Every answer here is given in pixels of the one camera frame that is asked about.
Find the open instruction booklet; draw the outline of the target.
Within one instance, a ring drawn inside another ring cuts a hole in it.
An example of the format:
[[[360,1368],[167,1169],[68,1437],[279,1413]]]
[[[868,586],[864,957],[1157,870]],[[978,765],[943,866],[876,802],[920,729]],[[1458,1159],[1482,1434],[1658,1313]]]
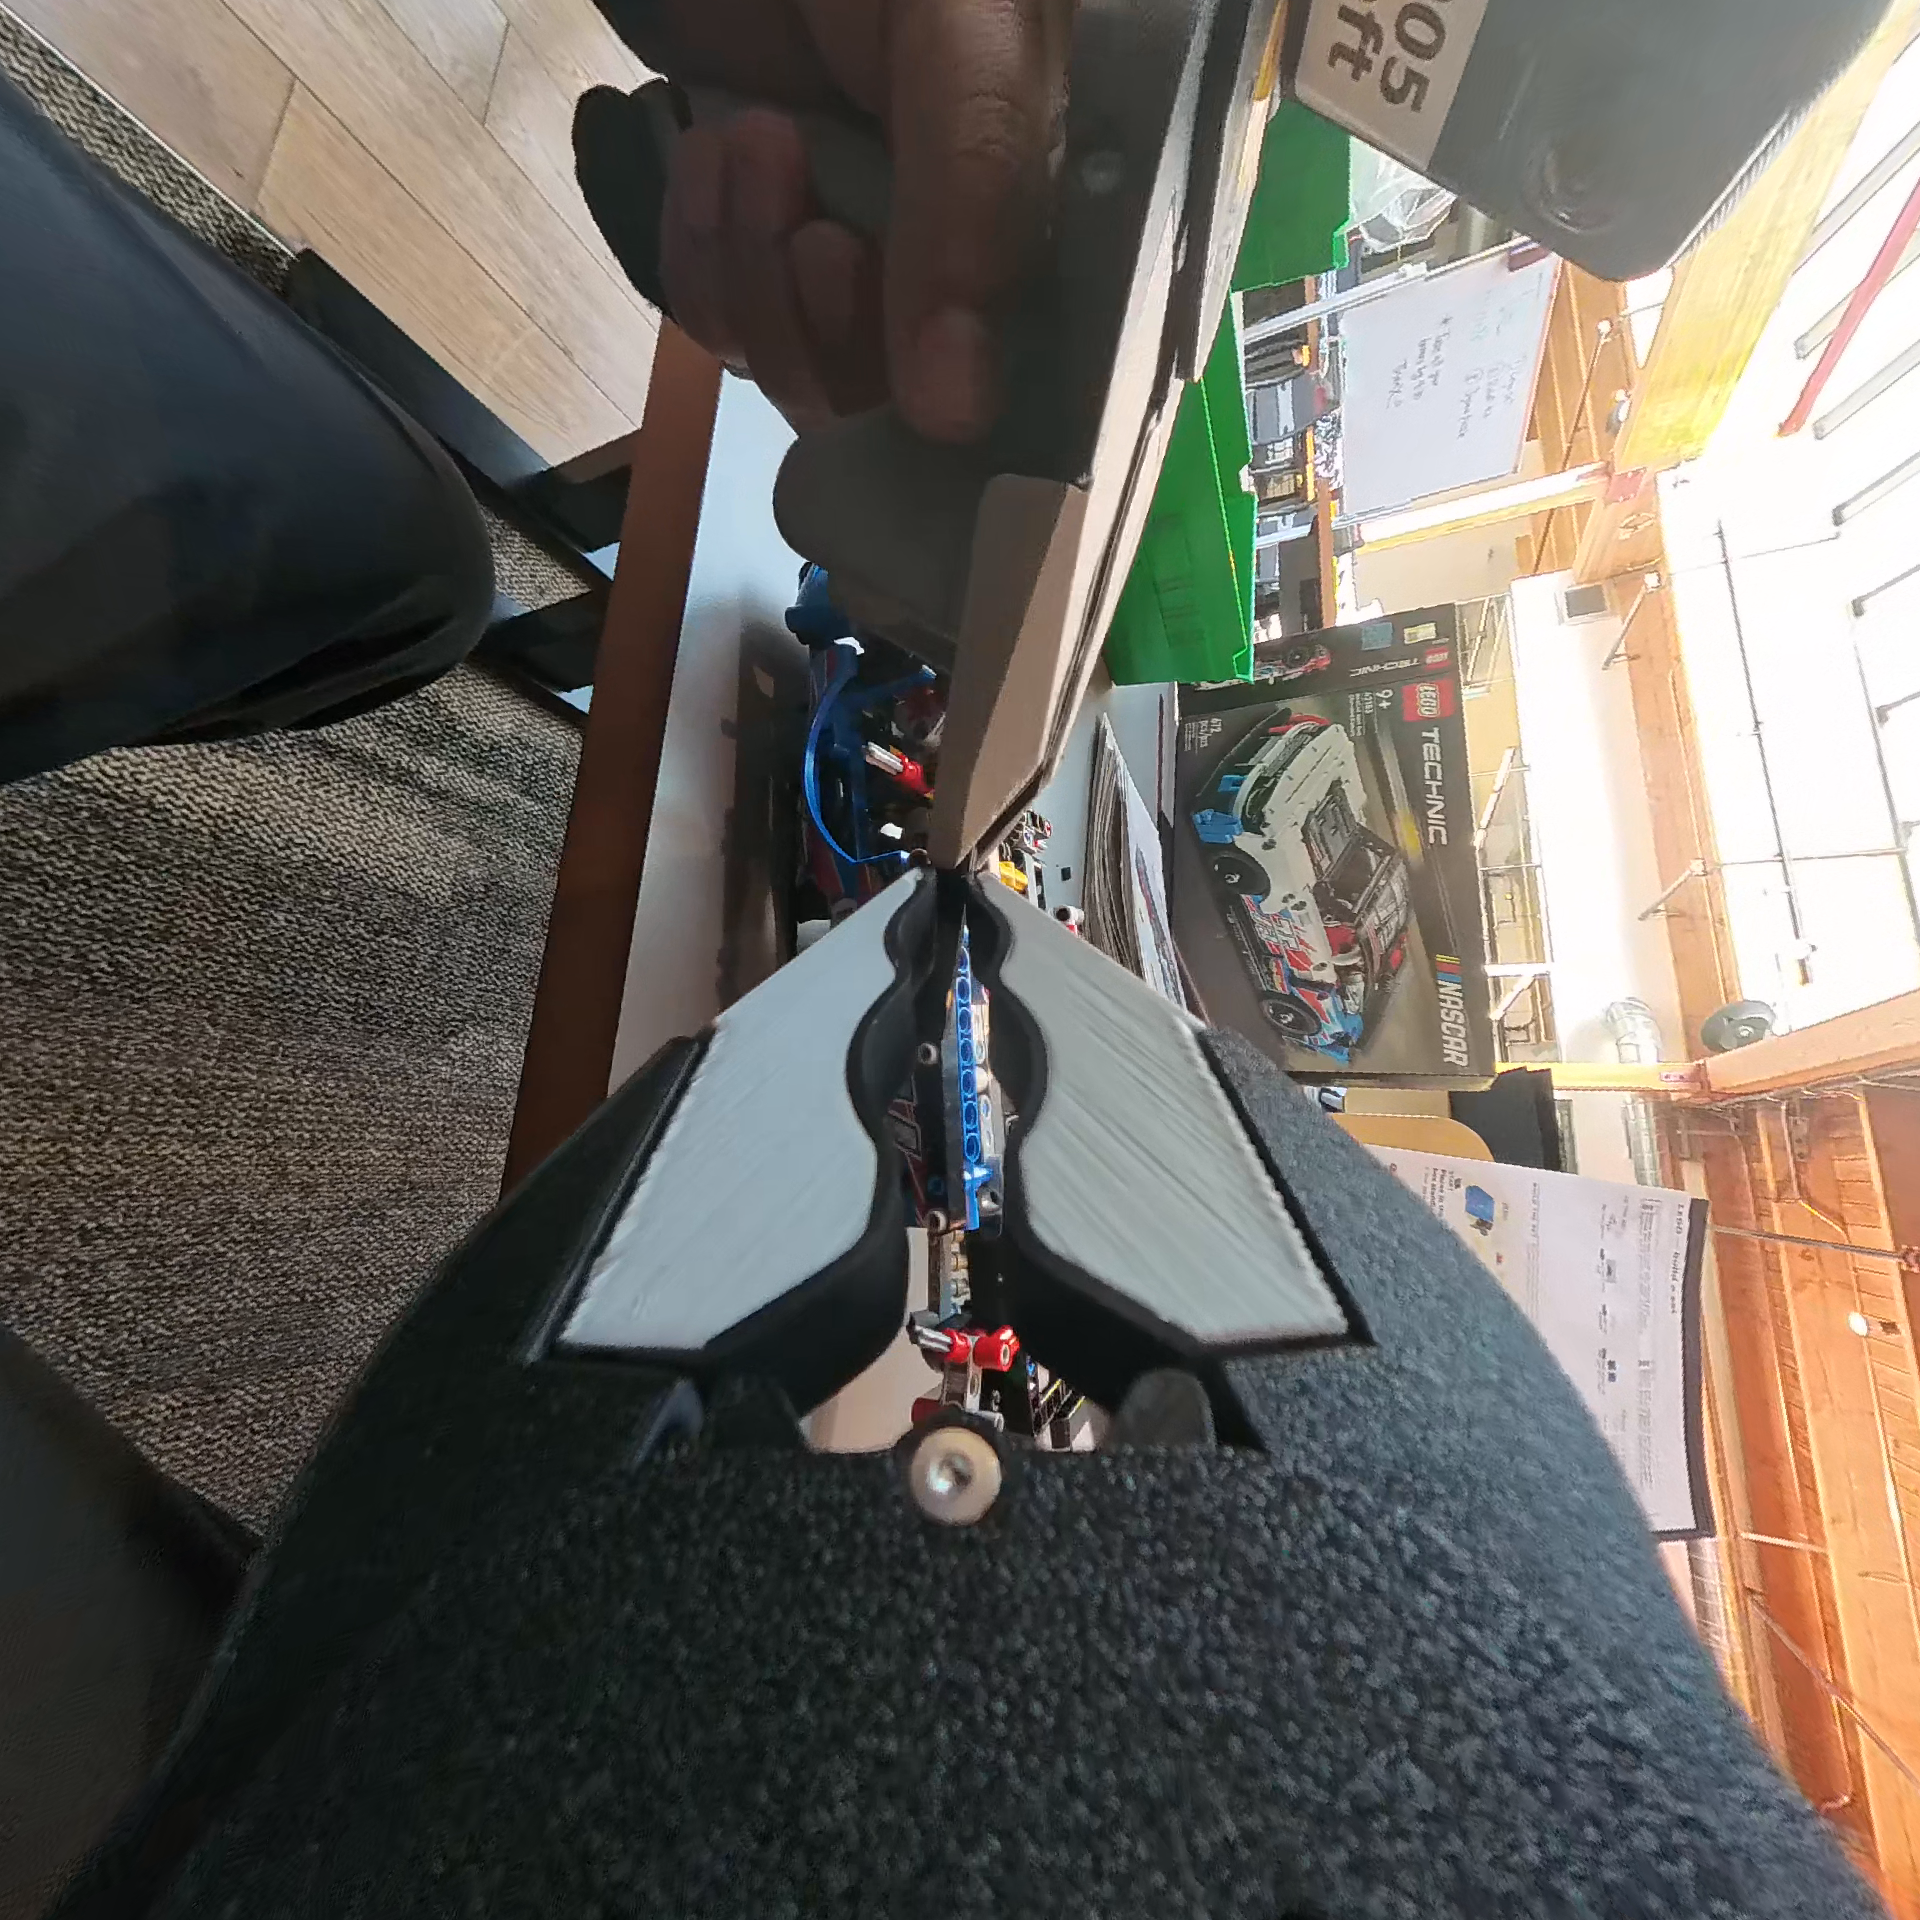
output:
[[[1192,1012],[1171,930],[1159,818],[1123,756],[1114,720],[1096,714],[1089,745],[1089,816],[1081,861],[1084,937],[1117,967]]]

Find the person's left hand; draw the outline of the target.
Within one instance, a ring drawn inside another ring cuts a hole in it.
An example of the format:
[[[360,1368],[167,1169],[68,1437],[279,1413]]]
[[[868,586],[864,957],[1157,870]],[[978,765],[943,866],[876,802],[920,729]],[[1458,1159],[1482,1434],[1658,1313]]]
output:
[[[793,423],[890,400],[928,441],[1000,410],[997,325],[1045,233],[1074,5],[661,1],[619,36],[745,109],[683,135],[663,198],[668,313]],[[895,168],[873,241],[826,215],[801,119],[879,126]]]

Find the wooden document stand with sheet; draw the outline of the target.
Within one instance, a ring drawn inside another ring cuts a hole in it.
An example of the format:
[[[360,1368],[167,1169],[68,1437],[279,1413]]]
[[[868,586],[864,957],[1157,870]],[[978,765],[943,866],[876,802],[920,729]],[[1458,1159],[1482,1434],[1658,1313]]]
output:
[[[1714,1535],[1700,1348],[1700,1194],[1458,1154],[1455,1119],[1347,1114],[1476,1255],[1602,1429],[1660,1541]]]

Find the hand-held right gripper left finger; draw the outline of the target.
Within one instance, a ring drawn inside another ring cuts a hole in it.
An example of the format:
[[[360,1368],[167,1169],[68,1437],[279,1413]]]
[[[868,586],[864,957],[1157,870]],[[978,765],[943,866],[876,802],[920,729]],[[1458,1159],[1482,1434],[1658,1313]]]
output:
[[[938,905],[911,870],[712,1022],[577,1261],[556,1354],[835,1397],[885,1353],[908,1292],[890,1109]]]

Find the white board with handwriting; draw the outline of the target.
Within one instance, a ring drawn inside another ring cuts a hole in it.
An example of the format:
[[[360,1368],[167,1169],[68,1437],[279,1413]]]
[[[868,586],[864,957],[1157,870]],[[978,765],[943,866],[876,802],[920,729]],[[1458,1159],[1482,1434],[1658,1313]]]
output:
[[[1501,248],[1336,317],[1344,521],[1521,471],[1561,269],[1536,247]]]

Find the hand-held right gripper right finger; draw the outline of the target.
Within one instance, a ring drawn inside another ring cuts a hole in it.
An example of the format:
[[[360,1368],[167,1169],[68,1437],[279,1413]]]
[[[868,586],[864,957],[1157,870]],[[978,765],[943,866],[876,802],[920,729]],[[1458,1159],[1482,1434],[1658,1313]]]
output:
[[[1000,1271],[1037,1360],[1091,1397],[1353,1344],[1272,1152],[1204,1026],[997,882],[970,880],[971,954],[1015,1102]]]

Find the brick-built toy race car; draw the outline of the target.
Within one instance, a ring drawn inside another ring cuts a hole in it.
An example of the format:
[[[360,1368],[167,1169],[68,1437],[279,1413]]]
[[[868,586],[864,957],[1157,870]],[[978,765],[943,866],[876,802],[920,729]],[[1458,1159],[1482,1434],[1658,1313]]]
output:
[[[785,626],[808,648],[804,722],[775,788],[793,809],[786,917],[803,953],[921,861],[949,685],[863,630],[818,561],[801,565]],[[885,1112],[911,1230],[904,1330],[931,1372],[911,1422],[967,1413],[1040,1448],[1093,1448],[1091,1400],[1033,1357],[1001,1297],[995,1247],[1017,1112],[992,1069],[992,997],[967,932],[943,1022]]]

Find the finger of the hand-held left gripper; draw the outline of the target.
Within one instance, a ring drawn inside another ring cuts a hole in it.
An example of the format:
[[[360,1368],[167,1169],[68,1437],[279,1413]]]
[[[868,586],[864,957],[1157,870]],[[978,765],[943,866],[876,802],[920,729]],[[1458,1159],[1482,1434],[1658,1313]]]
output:
[[[855,626],[952,668],[992,466],[920,436],[797,436],[775,477],[783,540]]]
[[[933,863],[962,873],[1052,777],[1140,546],[1189,384],[1111,415],[1081,481],[1001,471],[978,501]]]

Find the black toy car box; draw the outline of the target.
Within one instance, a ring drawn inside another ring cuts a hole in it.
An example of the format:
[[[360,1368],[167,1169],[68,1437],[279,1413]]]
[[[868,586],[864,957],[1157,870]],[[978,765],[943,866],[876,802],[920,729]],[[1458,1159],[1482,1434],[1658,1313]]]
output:
[[[1498,1071],[1461,608],[1265,640],[1184,685],[1172,942],[1203,1020],[1324,1085]]]

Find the green storage bin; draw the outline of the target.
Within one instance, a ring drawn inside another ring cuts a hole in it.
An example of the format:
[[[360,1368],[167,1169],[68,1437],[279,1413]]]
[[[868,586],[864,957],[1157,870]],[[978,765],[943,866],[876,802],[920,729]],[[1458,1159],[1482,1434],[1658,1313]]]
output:
[[[1353,142],[1298,103],[1265,128],[1255,194],[1207,360],[1184,388],[1104,663],[1117,685],[1252,671],[1258,498],[1234,300],[1347,263]]]

